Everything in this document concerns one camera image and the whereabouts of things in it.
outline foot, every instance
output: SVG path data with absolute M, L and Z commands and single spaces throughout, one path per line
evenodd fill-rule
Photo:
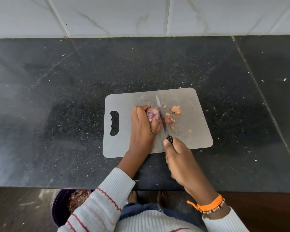
M 165 191 L 159 191 L 158 192 L 157 204 L 159 204 L 160 207 L 168 208 L 168 206 L 169 206 L 169 197 L 168 197 L 168 194 Z
M 128 196 L 128 203 L 136 203 L 138 201 L 138 194 L 136 191 L 131 191 Z

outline knife handle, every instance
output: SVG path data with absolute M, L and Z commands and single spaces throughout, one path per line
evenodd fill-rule
M 173 137 L 171 135 L 169 135 L 166 139 L 173 145 Z

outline cutting board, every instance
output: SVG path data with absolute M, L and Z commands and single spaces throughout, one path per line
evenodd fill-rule
M 106 158 L 122 157 L 129 148 L 131 134 L 131 112 L 135 105 L 150 104 L 157 107 L 156 95 L 161 102 L 162 114 L 170 113 L 173 106 L 180 106 L 182 114 L 172 115 L 176 121 L 174 129 L 169 126 L 169 133 L 180 139 L 188 148 L 206 148 L 213 145 L 197 93 L 193 88 L 169 89 L 137 93 L 110 94 L 105 98 L 103 155 Z M 112 111 L 119 114 L 119 132 L 111 136 Z M 165 152 L 163 140 L 165 133 L 161 125 L 155 135 L 151 153 Z

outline orange thread bracelet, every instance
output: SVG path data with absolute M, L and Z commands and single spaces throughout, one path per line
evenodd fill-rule
M 196 210 L 199 210 L 202 213 L 210 214 L 222 207 L 222 205 L 224 204 L 224 198 L 221 196 L 221 194 L 218 194 L 217 198 L 214 199 L 213 202 L 211 202 L 208 205 L 199 205 L 198 203 L 197 205 L 195 205 L 189 200 L 187 200 L 187 203 L 191 204 L 192 206 L 194 206 Z

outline striped sweater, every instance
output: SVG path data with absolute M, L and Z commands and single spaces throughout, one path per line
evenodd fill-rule
M 135 181 L 125 172 L 114 168 L 85 203 L 74 211 L 67 223 L 58 229 L 58 232 L 202 232 L 200 228 L 188 222 L 168 217 L 154 210 L 144 211 L 117 223 L 121 209 L 134 185 Z M 203 220 L 209 232 L 248 231 L 232 209 L 223 219 Z

